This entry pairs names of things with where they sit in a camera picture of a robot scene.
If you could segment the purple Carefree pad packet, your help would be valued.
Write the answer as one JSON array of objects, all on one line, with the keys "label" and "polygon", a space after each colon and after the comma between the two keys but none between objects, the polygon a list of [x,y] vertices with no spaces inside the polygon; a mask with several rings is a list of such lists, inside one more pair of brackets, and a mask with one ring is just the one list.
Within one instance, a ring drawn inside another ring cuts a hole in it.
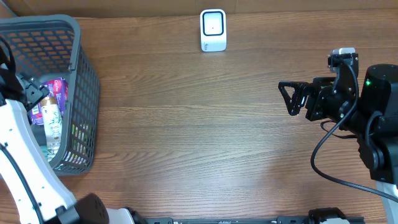
[{"label": "purple Carefree pad packet", "polygon": [[[49,89],[49,96],[55,97],[57,99],[60,114],[63,116],[63,113],[65,111],[65,101],[67,100],[68,95],[67,81],[62,77],[58,77],[46,82],[42,82],[42,84]],[[44,124],[41,103],[37,103],[29,111],[29,117],[32,123],[35,125],[42,126]]]}]

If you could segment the white tube gold cap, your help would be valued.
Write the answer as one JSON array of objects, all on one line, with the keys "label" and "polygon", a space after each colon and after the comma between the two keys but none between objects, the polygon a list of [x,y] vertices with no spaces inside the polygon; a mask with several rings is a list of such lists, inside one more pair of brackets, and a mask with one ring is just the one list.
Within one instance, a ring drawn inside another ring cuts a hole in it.
[{"label": "white tube gold cap", "polygon": [[47,145],[45,156],[51,161],[61,145],[63,119],[55,97],[46,96],[40,105]]}]

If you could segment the green yellow snack packet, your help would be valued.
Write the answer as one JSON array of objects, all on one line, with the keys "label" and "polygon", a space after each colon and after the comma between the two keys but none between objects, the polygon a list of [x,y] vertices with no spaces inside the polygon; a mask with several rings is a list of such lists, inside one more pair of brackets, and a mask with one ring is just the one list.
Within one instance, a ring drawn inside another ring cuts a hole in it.
[{"label": "green yellow snack packet", "polygon": [[76,150],[78,147],[83,147],[87,145],[87,131],[87,124],[72,124],[72,148],[74,150]]}]

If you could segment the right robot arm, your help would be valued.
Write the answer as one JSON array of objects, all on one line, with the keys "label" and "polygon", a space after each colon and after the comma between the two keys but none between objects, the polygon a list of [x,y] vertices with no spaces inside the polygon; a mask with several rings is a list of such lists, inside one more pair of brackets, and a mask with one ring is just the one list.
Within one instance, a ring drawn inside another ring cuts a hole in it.
[{"label": "right robot arm", "polygon": [[[397,223],[397,65],[370,66],[360,87],[354,48],[332,50],[327,59],[333,77],[315,77],[311,83],[279,82],[287,111],[295,116],[305,108],[309,121],[335,124],[315,146],[312,169],[334,183],[380,196],[388,223]],[[337,129],[357,140],[359,156],[376,189],[337,179],[315,165],[318,150]]]}]

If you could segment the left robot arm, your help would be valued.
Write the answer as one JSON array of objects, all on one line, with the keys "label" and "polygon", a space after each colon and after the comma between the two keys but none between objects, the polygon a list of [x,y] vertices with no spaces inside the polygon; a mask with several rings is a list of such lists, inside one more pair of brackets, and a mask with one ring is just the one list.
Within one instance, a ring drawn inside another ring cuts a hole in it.
[{"label": "left robot arm", "polygon": [[49,166],[27,113],[49,90],[36,79],[16,75],[6,40],[1,42],[1,176],[21,223],[142,223],[131,208],[106,208],[96,194],[76,200]]}]

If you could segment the white barcode scanner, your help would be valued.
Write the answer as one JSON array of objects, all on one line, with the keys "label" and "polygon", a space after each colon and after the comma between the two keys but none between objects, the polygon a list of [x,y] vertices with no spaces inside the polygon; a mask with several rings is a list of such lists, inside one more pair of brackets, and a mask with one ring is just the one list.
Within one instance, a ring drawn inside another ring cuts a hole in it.
[{"label": "white barcode scanner", "polygon": [[222,52],[227,46],[226,14],[205,9],[200,14],[200,45],[203,52]]}]

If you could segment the grey plastic shopping basket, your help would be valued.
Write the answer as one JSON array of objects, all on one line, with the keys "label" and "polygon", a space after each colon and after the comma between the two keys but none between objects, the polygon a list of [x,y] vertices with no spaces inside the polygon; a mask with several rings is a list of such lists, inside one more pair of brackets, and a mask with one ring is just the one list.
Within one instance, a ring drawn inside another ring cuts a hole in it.
[{"label": "grey plastic shopping basket", "polygon": [[[68,15],[1,19],[1,37],[10,45],[17,72],[46,82],[68,83],[62,143],[49,162],[58,175],[80,175],[94,164],[100,81],[81,46],[80,25]],[[86,146],[72,148],[72,124],[88,125]]]}]

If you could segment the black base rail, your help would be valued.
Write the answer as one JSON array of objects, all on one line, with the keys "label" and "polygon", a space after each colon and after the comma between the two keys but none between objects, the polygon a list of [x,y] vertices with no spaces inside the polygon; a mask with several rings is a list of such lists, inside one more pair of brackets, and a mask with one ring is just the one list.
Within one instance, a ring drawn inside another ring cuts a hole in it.
[{"label": "black base rail", "polygon": [[339,208],[316,208],[307,215],[278,216],[276,218],[214,218],[176,219],[146,218],[148,224],[365,224],[364,217],[347,217]]}]

